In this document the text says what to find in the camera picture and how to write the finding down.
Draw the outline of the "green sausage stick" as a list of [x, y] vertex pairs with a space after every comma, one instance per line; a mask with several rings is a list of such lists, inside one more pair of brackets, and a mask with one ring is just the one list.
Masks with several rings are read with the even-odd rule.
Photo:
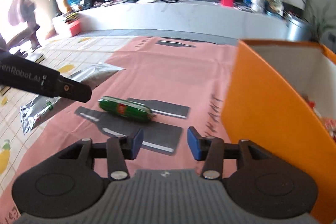
[[120, 98], [103, 96], [98, 100], [98, 105], [104, 111], [128, 118], [138, 122], [148, 122], [155, 116], [152, 110], [137, 102], [122, 100]]

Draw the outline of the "silver white snack pouch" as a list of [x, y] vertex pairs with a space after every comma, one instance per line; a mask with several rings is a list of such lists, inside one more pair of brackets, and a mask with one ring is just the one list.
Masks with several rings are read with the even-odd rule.
[[121, 67], [110, 64], [90, 65], [65, 80], [60, 96], [36, 96], [20, 107], [23, 134], [32, 132], [74, 102], [88, 102], [96, 87], [121, 70]]

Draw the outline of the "orange chips packet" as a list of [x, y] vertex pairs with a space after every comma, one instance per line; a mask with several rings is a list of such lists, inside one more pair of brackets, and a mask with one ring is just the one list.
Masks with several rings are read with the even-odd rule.
[[309, 105], [309, 107], [313, 110], [316, 116], [318, 116], [319, 120], [322, 122], [323, 126], [326, 128], [330, 137], [335, 140], [335, 130], [336, 130], [336, 122], [333, 118], [323, 117], [319, 111], [316, 109], [316, 104], [314, 101], [310, 100], [309, 97], [305, 94], [301, 94], [303, 100]]

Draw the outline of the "lemon pattern tablecloth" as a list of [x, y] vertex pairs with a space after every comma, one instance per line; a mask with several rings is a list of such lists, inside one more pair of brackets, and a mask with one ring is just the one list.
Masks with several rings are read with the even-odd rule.
[[47, 97], [42, 110], [51, 113], [56, 100], [88, 102], [94, 87], [83, 79], [84, 70], [92, 71], [128, 42], [123, 36], [87, 34], [49, 39], [26, 61], [1, 52], [1, 192], [46, 126], [30, 127], [20, 107], [38, 95]]

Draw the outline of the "pink paper mat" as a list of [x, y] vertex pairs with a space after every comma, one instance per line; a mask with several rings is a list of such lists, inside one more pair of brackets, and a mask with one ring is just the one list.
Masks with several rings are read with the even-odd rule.
[[[202, 165], [187, 144], [187, 129], [193, 126], [202, 136], [229, 141], [221, 111], [235, 55], [235, 47], [212, 43], [177, 41], [169, 46], [160, 44], [159, 38], [135, 38], [127, 43], [108, 59], [121, 70], [98, 86], [88, 103], [73, 103], [33, 134], [18, 169], [5, 179], [1, 223], [12, 223], [20, 216], [11, 196], [14, 180], [83, 138], [102, 143], [113, 135], [143, 129], [142, 149], [134, 161], [127, 162], [130, 173], [139, 169], [200, 171]], [[142, 103], [155, 116], [141, 124], [106, 113], [98, 106], [103, 96]]]

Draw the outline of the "orange cardboard box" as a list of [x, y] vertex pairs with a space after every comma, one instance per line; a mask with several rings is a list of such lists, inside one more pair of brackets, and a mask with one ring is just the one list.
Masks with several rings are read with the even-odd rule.
[[310, 42], [240, 40], [222, 111], [232, 142], [258, 145], [315, 179], [312, 216], [335, 220], [335, 54]]

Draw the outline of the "red box on floor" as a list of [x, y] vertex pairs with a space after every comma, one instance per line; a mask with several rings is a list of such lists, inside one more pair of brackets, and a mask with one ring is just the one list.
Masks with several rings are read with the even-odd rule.
[[81, 24], [79, 19], [72, 21], [70, 24], [68, 24], [68, 32], [70, 37], [80, 34]]

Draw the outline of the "white tv console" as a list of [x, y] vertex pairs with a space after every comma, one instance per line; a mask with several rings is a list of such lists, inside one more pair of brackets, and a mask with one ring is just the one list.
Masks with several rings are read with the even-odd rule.
[[122, 3], [79, 13], [84, 31], [164, 30], [233, 39], [285, 39], [284, 20], [212, 2]]

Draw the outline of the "silver trash bin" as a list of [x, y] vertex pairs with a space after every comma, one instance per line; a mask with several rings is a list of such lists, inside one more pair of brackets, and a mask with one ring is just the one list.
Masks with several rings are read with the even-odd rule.
[[311, 39], [311, 26], [306, 21], [295, 15], [286, 17], [288, 32], [286, 39], [292, 42], [303, 42]]

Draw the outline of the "potted floor plant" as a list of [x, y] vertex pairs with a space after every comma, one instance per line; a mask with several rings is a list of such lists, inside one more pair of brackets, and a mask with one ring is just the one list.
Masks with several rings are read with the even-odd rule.
[[315, 7], [309, 0], [302, 0], [305, 6], [304, 19], [309, 23], [311, 41], [321, 42], [321, 38], [327, 31], [335, 30], [335, 15], [328, 16], [330, 2], [326, 2], [322, 9]]

